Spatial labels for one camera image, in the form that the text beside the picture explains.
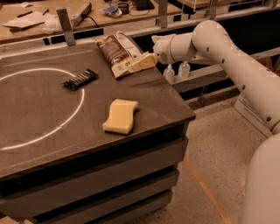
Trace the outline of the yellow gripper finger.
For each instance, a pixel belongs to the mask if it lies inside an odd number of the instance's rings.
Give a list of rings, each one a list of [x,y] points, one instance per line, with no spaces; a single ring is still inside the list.
[[[137,57],[134,61],[134,64],[154,64],[155,63],[155,56],[153,53],[146,52],[141,54],[139,57]]]
[[[128,71],[130,73],[135,73],[135,72],[139,72],[139,71],[142,71],[142,70],[145,70],[145,69],[149,69],[149,68],[152,68],[154,67],[158,60],[155,56],[155,63],[152,65],[152,64],[144,64],[144,65],[141,65],[141,64],[134,64],[133,61],[131,62],[131,64],[128,66]]]

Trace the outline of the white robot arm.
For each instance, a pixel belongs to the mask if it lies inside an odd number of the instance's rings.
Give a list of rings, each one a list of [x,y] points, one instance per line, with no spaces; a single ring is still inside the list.
[[[238,94],[219,86],[204,107],[190,101],[196,119],[171,203],[130,224],[240,224],[250,161],[267,137],[234,108]]]

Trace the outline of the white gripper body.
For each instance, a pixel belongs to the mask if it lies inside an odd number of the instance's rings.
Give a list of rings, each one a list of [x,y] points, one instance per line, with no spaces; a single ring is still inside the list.
[[[151,37],[154,46],[153,53],[157,57],[157,61],[163,65],[173,64],[175,60],[172,57],[171,42],[174,34],[158,36],[153,35]]]

